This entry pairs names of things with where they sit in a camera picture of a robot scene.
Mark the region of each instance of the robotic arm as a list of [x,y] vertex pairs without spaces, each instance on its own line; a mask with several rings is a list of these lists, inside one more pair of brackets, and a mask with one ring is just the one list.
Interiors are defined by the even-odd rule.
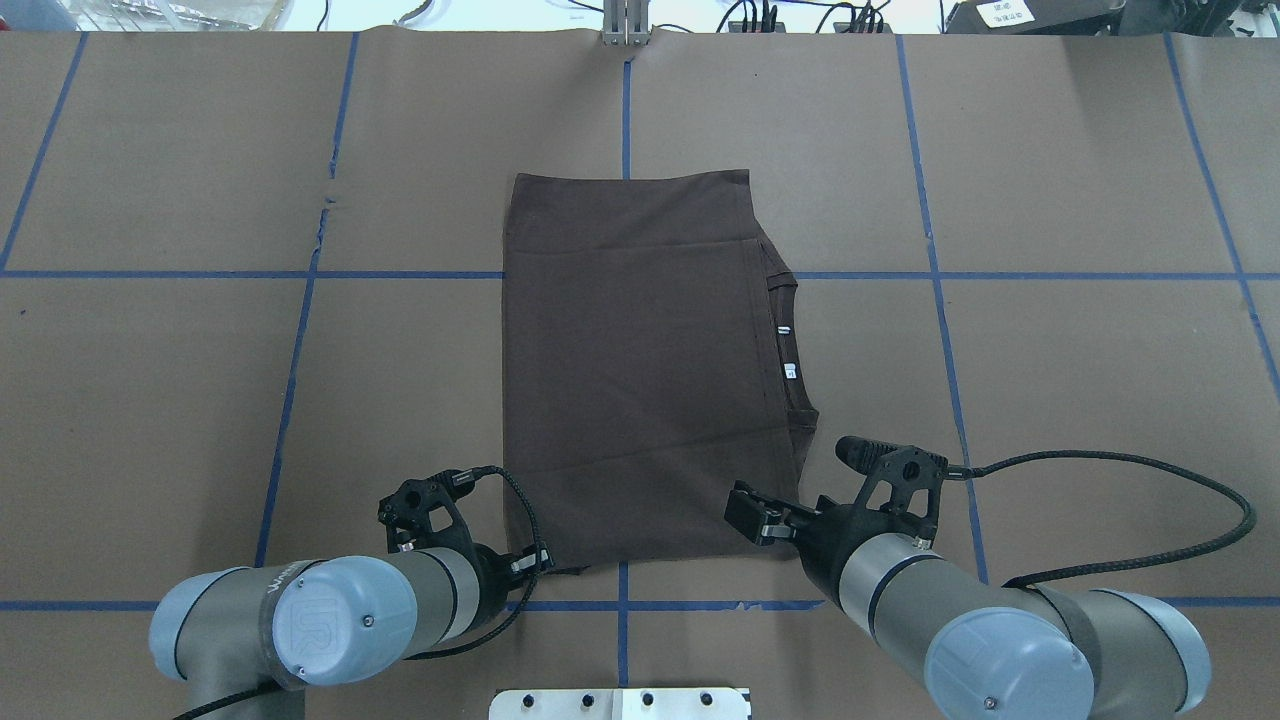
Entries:
[[[956,468],[918,447],[845,437],[841,461],[867,477],[856,500],[826,496],[815,509],[765,497],[745,483],[730,493],[724,519],[755,544],[791,542],[805,574],[876,643],[922,683],[950,720],[1151,720],[1196,707],[1210,682],[1208,650],[1192,623],[1153,597],[1112,589],[1060,592],[1011,580],[993,588],[931,548],[942,484],[1015,461],[1102,457],[1140,462],[1224,492],[1245,511],[1235,530],[1125,568],[1201,555],[1253,527],[1253,509],[1219,483],[1156,460],[1061,451],[1012,459],[1000,468]],[[879,483],[888,502],[872,509]],[[909,511],[924,492],[927,511]],[[1055,571],[1073,577],[1125,569],[1101,564]]]
[[[502,632],[515,612],[474,643],[428,652],[489,623],[525,585],[518,612],[552,565],[527,501],[535,544],[524,556],[472,542],[454,501],[490,474],[518,488],[500,468],[444,470],[379,501],[387,557],[232,568],[169,591],[150,646],[161,673],[191,685],[196,710],[183,717],[232,706],[219,717],[301,720],[303,693],[273,691],[364,680],[398,660],[454,655]],[[435,529],[430,514],[442,507],[451,524]]]

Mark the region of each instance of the white label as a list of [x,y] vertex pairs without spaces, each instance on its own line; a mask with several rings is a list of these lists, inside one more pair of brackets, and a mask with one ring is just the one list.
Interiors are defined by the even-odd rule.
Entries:
[[1036,22],[1036,15],[1023,0],[1000,0],[1000,3],[978,5],[977,9],[987,27],[1009,27]]

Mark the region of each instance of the dark gray fabric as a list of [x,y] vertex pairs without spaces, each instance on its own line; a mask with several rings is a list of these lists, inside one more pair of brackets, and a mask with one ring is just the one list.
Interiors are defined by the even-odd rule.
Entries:
[[[755,551],[722,520],[728,491],[741,479],[794,500],[817,427],[795,290],[746,170],[516,179],[504,464],[559,566]],[[506,509],[520,550],[530,537],[509,492]]]

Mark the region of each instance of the light blue joint cap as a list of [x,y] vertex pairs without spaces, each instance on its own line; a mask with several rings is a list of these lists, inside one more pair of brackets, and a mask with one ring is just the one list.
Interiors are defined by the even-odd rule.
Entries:
[[156,661],[156,669],[166,678],[186,680],[178,670],[178,634],[182,633],[182,624],[187,621],[191,609],[200,601],[200,596],[224,575],[248,568],[228,568],[218,573],[205,573],[174,585],[165,593],[160,605],[156,606],[155,615],[151,616],[151,632],[147,635],[147,644],[151,646],[151,657]]
[[951,620],[929,643],[924,687],[948,720],[1085,720],[1089,661],[1055,625],[1012,607]]
[[289,583],[271,637],[280,662],[312,685],[364,680],[399,660],[417,628],[408,579],[376,557],[339,557]]
[[1106,588],[1100,588],[1094,592],[1105,592],[1128,600],[1160,625],[1160,629],[1174,643],[1174,650],[1178,651],[1178,657],[1183,661],[1183,671],[1187,673],[1187,698],[1176,714],[1181,715],[1199,705],[1208,692],[1208,683],[1213,676],[1213,665],[1208,659],[1208,647],[1204,646],[1204,638],[1201,637],[1196,625],[1192,625],[1192,621],[1185,615],[1162,600]]

